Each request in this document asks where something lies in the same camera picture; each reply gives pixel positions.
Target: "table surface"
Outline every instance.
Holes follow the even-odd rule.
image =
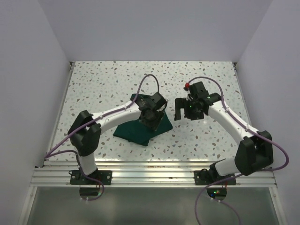
[[[217,80],[228,105],[246,122],[248,117],[237,77],[231,62],[206,61],[86,61],[76,62],[67,90],[64,106],[54,136],[54,144],[66,135],[82,110],[91,113],[112,109],[127,102],[145,74],[154,74],[160,93],[169,100],[166,113],[173,130],[154,137],[147,147],[113,137],[115,128],[101,135],[95,151],[98,161],[217,161],[233,157],[237,144],[212,118],[174,121],[175,98],[186,96],[184,84],[195,76]],[[202,80],[209,93],[218,87]],[[149,77],[142,85],[142,94],[157,91],[155,80]],[[59,150],[74,149],[70,141]],[[72,154],[60,154],[54,161],[75,161]]]

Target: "green cloth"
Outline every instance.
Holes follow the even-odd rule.
[[[143,146],[148,146],[149,140],[157,135],[163,134],[172,130],[173,126],[170,123],[168,116],[165,114],[156,131],[146,127],[139,120],[129,121],[117,126],[113,136],[120,137],[129,142],[134,142]]]

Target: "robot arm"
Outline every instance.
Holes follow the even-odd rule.
[[[271,135],[267,131],[259,132],[247,124],[226,103],[227,109],[225,110],[221,96],[217,93],[209,94],[202,82],[185,87],[185,90],[188,91],[187,98],[175,99],[175,120],[181,119],[181,108],[184,109],[185,117],[190,120],[203,119],[204,114],[209,115],[228,131],[239,145],[235,157],[210,165],[208,171],[203,171],[204,174],[201,176],[203,179],[212,183],[233,173],[242,173],[247,176],[273,163],[272,145],[245,130],[232,119],[227,111],[230,110],[247,129],[256,131],[271,140]]]
[[[94,151],[99,144],[100,136],[107,130],[131,120],[140,120],[140,122],[152,130],[156,130],[164,116],[162,107],[166,106],[167,101],[158,92],[151,97],[132,99],[124,105],[114,109],[90,114],[88,111],[82,111],[75,119],[68,134],[73,132],[81,125],[100,118],[97,123],[92,123],[89,129],[83,128],[76,132],[71,138],[71,143],[76,147],[79,155],[79,161],[84,174],[93,177],[97,170]]]

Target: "purple cable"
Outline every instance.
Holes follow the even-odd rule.
[[[56,156],[56,155],[59,155],[59,154],[67,153],[67,152],[71,152],[71,153],[74,153],[74,154],[76,155],[76,161],[77,161],[77,163],[78,163],[78,165],[79,165],[79,170],[80,170],[80,173],[81,173],[81,175],[82,175],[83,177],[85,177],[86,179],[95,181],[95,182],[97,182],[97,183],[99,184],[99,186],[100,186],[100,185],[102,186],[102,191],[101,191],[101,193],[99,193],[99,194],[98,194],[96,197],[94,197],[94,198],[86,198],[85,200],[86,200],[86,201],[94,201],[94,200],[100,198],[100,197],[103,195],[103,193],[104,193],[104,185],[103,185],[103,183],[102,183],[101,181],[97,180],[97,179],[88,177],[87,175],[84,174],[82,168],[80,167],[80,161],[79,161],[79,158],[78,158],[78,153],[77,153],[76,151],[74,151],[74,150],[64,150],[64,151],[59,151],[59,152],[55,152],[55,153],[49,155],[47,158],[50,158],[50,157],[52,157],[52,156]]]
[[[156,78],[153,74],[147,74],[146,76],[143,77],[143,79],[142,79],[142,81],[141,81],[141,83],[140,83],[140,85],[139,85],[139,87],[138,87],[138,89],[137,89],[135,98],[134,98],[134,99],[132,100],[132,102],[127,106],[127,108],[130,107],[130,106],[132,106],[133,103],[136,101],[137,96],[138,96],[138,93],[140,92],[142,83],[144,82],[144,80],[145,80],[146,77],[148,77],[148,76],[154,77],[154,79],[156,80],[156,83],[157,83],[157,91],[159,92],[159,83],[158,83],[157,78]],[[117,113],[117,112],[120,112],[120,111],[123,111],[123,110],[125,110],[125,107],[124,107],[124,108],[120,108],[120,109],[116,109],[116,110],[109,111],[109,112],[103,114],[102,117],[105,117],[105,116],[108,116],[108,115],[110,115],[110,114]],[[94,122],[96,122],[96,121],[98,121],[99,119],[101,119],[101,118],[100,118],[100,117],[97,117],[97,118],[95,118],[95,119],[93,119],[93,120],[91,120],[91,121],[89,121],[89,122],[87,122],[87,123],[81,125],[80,127],[78,127],[77,129],[75,129],[74,131],[72,131],[72,132],[71,132],[70,134],[68,134],[64,139],[62,139],[61,142],[59,142],[59,143],[58,143],[57,145],[55,145],[50,151],[48,151],[48,153],[45,155],[45,158],[48,158],[49,155],[51,155],[55,150],[57,150],[57,149],[58,149],[58,148],[59,148],[59,147],[67,140],[67,139],[69,139],[71,136],[73,136],[77,131],[79,131],[79,130],[85,128],[86,126],[88,126],[88,125],[90,125],[90,124],[92,124],[92,123],[94,123]]]
[[[208,80],[210,80],[210,81],[213,81],[213,82],[219,87],[220,92],[221,92],[221,101],[222,101],[222,105],[223,105],[224,109],[227,110],[227,107],[226,107],[225,101],[224,101],[224,93],[223,93],[222,87],[221,87],[221,85],[220,85],[216,80],[214,80],[214,79],[212,79],[212,78],[210,78],[210,77],[206,77],[206,76],[198,76],[198,77],[194,77],[193,79],[191,79],[188,83],[190,84],[193,80],[195,80],[195,79],[201,79],[201,78],[203,78],[203,79],[208,79]],[[229,110],[227,110],[227,112],[228,112],[228,114],[230,115],[230,117],[231,117],[235,122],[237,122],[240,126],[242,126],[245,130],[247,130],[247,131],[250,132],[251,134],[257,136],[258,138],[261,138],[261,139],[263,139],[264,141],[269,142],[269,143],[275,145],[275,146],[276,146],[277,148],[279,148],[279,149],[282,151],[282,153],[285,155],[285,163],[284,163],[282,166],[279,166],[279,167],[276,167],[276,168],[271,168],[271,169],[262,169],[262,170],[260,170],[260,171],[276,171],[276,170],[281,170],[281,169],[285,168],[285,167],[289,164],[289,161],[290,161],[289,156],[287,155],[286,151],[285,151],[279,144],[277,144],[276,142],[274,142],[274,141],[272,141],[272,140],[270,140],[270,139],[268,139],[268,138],[265,138],[265,137],[259,135],[258,133],[256,133],[256,132],[253,131],[253,130],[247,129],[246,126],[245,126],[244,124],[242,124],[242,123],[241,123],[241,122],[240,122],[240,121],[239,121],[239,120],[238,120],[238,119],[237,119],[237,118],[236,118]],[[198,222],[199,225],[201,225],[201,222],[200,222],[200,220],[199,220],[199,218],[198,218],[198,215],[197,215],[197,203],[198,203],[198,200],[199,200],[199,198],[200,198],[200,195],[201,195],[208,187],[210,187],[210,186],[212,186],[212,185],[216,185],[216,184],[222,183],[222,182],[224,182],[224,181],[232,180],[232,179],[235,179],[235,178],[240,177],[240,176],[242,176],[242,174],[239,174],[239,175],[234,176],[234,177],[226,178],[226,179],[223,179],[223,180],[218,180],[218,181],[216,181],[216,182],[214,182],[214,183],[211,183],[211,184],[205,186],[205,187],[200,191],[200,193],[199,193],[198,196],[196,197],[195,208],[194,208],[194,209],[195,209],[196,220],[197,220],[197,222]],[[239,218],[239,224],[241,224],[241,219],[240,219],[240,216],[238,215],[237,211],[236,211],[232,206],[230,206],[229,204],[227,204],[227,203],[225,203],[225,202],[223,202],[223,201],[222,201],[221,203],[225,204],[226,206],[228,206],[229,208],[231,208],[231,209],[234,211],[234,213],[235,213],[235,214],[238,216],[238,218]]]
[[[108,115],[110,115],[110,114],[113,114],[113,113],[117,113],[117,112],[126,110],[126,108],[132,106],[133,103],[136,101],[136,99],[137,99],[137,97],[138,97],[138,94],[139,94],[139,92],[140,92],[140,89],[141,89],[141,87],[142,87],[142,84],[143,84],[144,80],[145,80],[146,77],[148,77],[148,76],[154,77],[154,79],[155,79],[155,81],[156,81],[156,83],[157,83],[157,91],[159,92],[159,83],[158,83],[157,78],[156,78],[153,74],[147,74],[147,75],[144,76],[143,79],[141,80],[141,83],[140,83],[140,85],[139,85],[139,87],[138,87],[138,89],[137,89],[137,92],[136,92],[136,95],[135,95],[134,99],[132,100],[132,102],[131,102],[127,107],[120,108],[120,109],[116,109],[116,110],[112,110],[112,111],[109,111],[109,112],[107,112],[107,113],[104,113],[104,114],[102,115],[102,118],[105,117],[105,116],[108,116]],[[84,174],[82,168],[80,167],[80,162],[79,162],[78,154],[77,154],[76,151],[74,151],[74,150],[64,150],[64,151],[60,151],[60,152],[56,152],[56,153],[53,153],[53,152],[54,152],[55,150],[57,150],[57,149],[58,149],[58,148],[59,148],[59,147],[67,140],[67,139],[69,139],[71,136],[73,136],[77,131],[79,131],[79,130],[85,128],[86,126],[88,126],[88,125],[90,125],[90,124],[92,124],[92,123],[94,123],[94,122],[96,122],[96,121],[98,121],[99,119],[101,119],[101,117],[97,117],[97,118],[95,118],[95,119],[93,119],[93,120],[91,120],[91,121],[89,121],[89,122],[87,122],[87,123],[81,125],[81,126],[78,127],[77,129],[75,129],[74,131],[72,131],[70,134],[68,134],[61,142],[59,142],[57,145],[55,145],[55,146],[54,146],[48,153],[46,153],[46,155],[45,155],[45,159],[46,159],[46,158],[49,158],[49,157],[52,157],[52,156],[56,156],[56,155],[62,154],[62,153],[67,153],[67,152],[72,152],[72,153],[75,153],[75,154],[76,154],[76,160],[77,160],[77,163],[78,163],[78,165],[79,165],[79,170],[80,170],[80,173],[82,174],[82,176],[85,177],[86,179],[95,181],[95,182],[99,183],[99,185],[102,186],[102,191],[101,191],[101,193],[100,193],[97,197],[94,197],[94,198],[91,198],[91,199],[87,198],[87,199],[86,199],[87,201],[93,201],[93,200],[96,200],[96,199],[98,199],[99,197],[102,196],[102,194],[104,193],[104,185],[103,185],[103,183],[102,183],[101,181],[97,180],[97,179],[91,178],[91,177],[87,176],[86,174]]]
[[[210,80],[210,81],[213,81],[213,82],[219,87],[220,92],[221,92],[221,101],[222,101],[222,105],[223,105],[224,109],[226,110],[227,107],[226,107],[226,105],[225,105],[225,101],[224,101],[224,93],[223,93],[223,90],[222,90],[221,85],[220,85],[217,81],[215,81],[214,79],[212,79],[212,78],[210,78],[210,77],[206,77],[206,76],[198,76],[198,77],[194,77],[194,78],[193,78],[192,80],[190,80],[188,83],[191,83],[193,80],[198,79],[198,78],[203,78],[203,79],[208,79],[208,80]],[[237,122],[237,123],[238,123],[240,126],[242,126],[245,130],[247,130],[246,126],[245,126],[244,124],[242,124],[242,123],[241,123],[241,122],[240,122],[240,121],[239,121],[239,120],[238,120],[238,119],[237,119],[230,111],[227,111],[227,112],[228,112],[228,114],[230,115],[230,117],[231,117],[235,122]],[[275,145],[275,146],[276,146],[277,148],[279,148],[279,149],[282,151],[282,153],[285,155],[285,163],[284,163],[282,166],[279,166],[279,167],[276,167],[276,168],[272,168],[272,169],[263,169],[263,170],[261,170],[261,171],[275,171],[275,170],[281,170],[281,169],[285,168],[285,167],[289,164],[289,161],[290,161],[289,156],[287,155],[286,151],[285,151],[279,144],[277,144],[276,142],[274,142],[274,141],[272,141],[272,140],[270,140],[270,139],[268,139],[268,138],[265,138],[265,137],[259,135],[258,133],[256,133],[256,132],[253,131],[253,130],[248,129],[248,132],[250,132],[251,134],[257,136],[258,138],[263,139],[263,140],[266,141],[266,142],[269,142],[269,143]]]
[[[235,179],[235,178],[237,178],[237,177],[240,177],[240,176],[242,176],[242,174],[239,174],[239,175],[236,175],[236,176],[233,176],[233,177],[228,177],[228,178],[225,178],[225,179],[222,179],[222,180],[218,180],[218,181],[213,182],[213,183],[211,183],[211,184],[209,184],[209,185],[207,185],[207,186],[205,186],[204,188],[201,189],[201,191],[199,192],[199,194],[198,194],[197,197],[196,197],[195,206],[194,206],[194,213],[195,213],[196,220],[197,220],[197,222],[198,222],[199,225],[201,225],[201,222],[200,222],[199,217],[198,217],[198,214],[197,214],[197,203],[198,203],[198,200],[199,200],[201,194],[202,194],[207,188],[209,188],[210,186],[213,186],[213,185],[216,185],[216,184],[219,184],[219,183],[222,183],[222,182],[226,182],[226,181],[229,181],[229,180],[233,180],[233,179]],[[242,224],[242,221],[241,221],[241,219],[240,219],[240,216],[239,216],[238,212],[237,212],[231,205],[229,205],[228,203],[225,203],[225,202],[223,202],[223,201],[221,201],[221,203],[224,204],[224,205],[226,205],[226,206],[228,206],[230,209],[232,209],[232,210],[234,211],[234,213],[237,215],[237,217],[238,217],[238,219],[239,219],[239,225],[241,225],[241,224]]]

